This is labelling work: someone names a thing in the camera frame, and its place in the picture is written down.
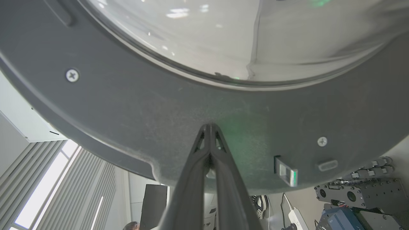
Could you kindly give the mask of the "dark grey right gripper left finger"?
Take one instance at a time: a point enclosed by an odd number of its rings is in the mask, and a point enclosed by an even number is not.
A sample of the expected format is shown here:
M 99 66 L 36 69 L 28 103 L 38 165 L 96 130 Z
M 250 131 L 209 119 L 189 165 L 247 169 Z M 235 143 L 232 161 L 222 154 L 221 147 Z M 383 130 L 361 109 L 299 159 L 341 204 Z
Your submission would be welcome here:
M 193 143 L 159 230 L 203 230 L 205 177 L 211 167 L 210 125 L 203 125 Z

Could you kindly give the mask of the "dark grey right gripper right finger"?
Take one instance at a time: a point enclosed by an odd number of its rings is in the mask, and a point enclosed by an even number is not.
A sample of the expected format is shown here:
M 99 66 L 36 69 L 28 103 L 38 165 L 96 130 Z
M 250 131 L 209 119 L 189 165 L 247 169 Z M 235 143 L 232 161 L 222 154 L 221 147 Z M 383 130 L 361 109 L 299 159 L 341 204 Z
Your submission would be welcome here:
M 263 230 L 247 188 L 218 125 L 211 125 L 211 158 L 216 171 L 218 230 Z

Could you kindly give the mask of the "washing machine door with glass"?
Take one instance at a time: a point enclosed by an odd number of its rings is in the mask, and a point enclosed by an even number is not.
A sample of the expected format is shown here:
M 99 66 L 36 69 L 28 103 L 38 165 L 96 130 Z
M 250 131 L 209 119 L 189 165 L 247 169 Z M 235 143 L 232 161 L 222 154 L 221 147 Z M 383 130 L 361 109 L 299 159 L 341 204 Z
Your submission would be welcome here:
M 409 136 L 409 0 L 0 0 L 0 70 L 140 176 L 217 124 L 251 194 L 299 190 Z

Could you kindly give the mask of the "black white shoe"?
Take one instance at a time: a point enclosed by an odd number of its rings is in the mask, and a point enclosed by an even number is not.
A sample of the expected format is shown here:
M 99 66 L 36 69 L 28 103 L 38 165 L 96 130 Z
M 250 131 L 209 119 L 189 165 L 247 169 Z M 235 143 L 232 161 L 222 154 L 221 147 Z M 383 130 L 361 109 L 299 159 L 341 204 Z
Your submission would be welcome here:
M 267 195 L 251 195 L 250 199 L 256 209 L 258 219 L 265 218 L 265 212 L 269 208 L 269 201 Z

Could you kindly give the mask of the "black monitor screen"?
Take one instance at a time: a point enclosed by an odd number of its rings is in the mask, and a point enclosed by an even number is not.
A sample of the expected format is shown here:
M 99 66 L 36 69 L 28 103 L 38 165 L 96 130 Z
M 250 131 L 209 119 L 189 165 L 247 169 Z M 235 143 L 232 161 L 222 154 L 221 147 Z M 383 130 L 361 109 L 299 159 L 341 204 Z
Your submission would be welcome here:
M 167 192 L 167 186 L 146 185 L 139 230 L 150 230 L 159 225 L 167 206 Z

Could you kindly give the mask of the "white power strip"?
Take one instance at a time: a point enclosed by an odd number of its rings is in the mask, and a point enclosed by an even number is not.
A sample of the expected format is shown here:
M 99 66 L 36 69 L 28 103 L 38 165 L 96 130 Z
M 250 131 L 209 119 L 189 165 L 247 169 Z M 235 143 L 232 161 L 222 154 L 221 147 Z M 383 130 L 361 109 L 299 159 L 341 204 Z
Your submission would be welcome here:
M 300 211 L 297 208 L 291 209 L 291 211 L 288 214 L 288 218 L 290 220 L 291 230 L 309 230 Z

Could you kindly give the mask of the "blue equipment case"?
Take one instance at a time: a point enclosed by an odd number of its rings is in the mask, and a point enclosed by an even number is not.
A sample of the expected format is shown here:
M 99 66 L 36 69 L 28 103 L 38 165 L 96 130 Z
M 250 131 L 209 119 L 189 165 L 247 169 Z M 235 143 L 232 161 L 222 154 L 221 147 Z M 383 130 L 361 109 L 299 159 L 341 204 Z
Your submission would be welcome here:
M 364 230 L 364 227 L 352 210 L 341 207 L 323 210 L 316 230 Z

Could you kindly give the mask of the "grey vertical window blinds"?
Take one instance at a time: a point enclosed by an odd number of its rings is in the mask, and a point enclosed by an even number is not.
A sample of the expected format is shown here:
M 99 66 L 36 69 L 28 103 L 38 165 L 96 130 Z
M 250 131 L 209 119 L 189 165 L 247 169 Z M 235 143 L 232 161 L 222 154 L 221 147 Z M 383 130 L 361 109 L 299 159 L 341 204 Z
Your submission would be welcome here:
M 0 230 L 104 230 L 114 166 L 71 140 L 29 144 L 0 176 Z

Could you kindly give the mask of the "black metal equipment box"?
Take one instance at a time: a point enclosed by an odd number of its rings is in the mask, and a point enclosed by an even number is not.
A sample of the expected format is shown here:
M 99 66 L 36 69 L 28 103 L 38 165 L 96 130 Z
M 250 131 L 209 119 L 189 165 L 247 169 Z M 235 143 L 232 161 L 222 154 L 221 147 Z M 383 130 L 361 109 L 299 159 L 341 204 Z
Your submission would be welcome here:
M 349 208 L 380 209 L 385 213 L 409 209 L 409 196 L 400 179 L 328 182 L 314 187 L 319 201 Z

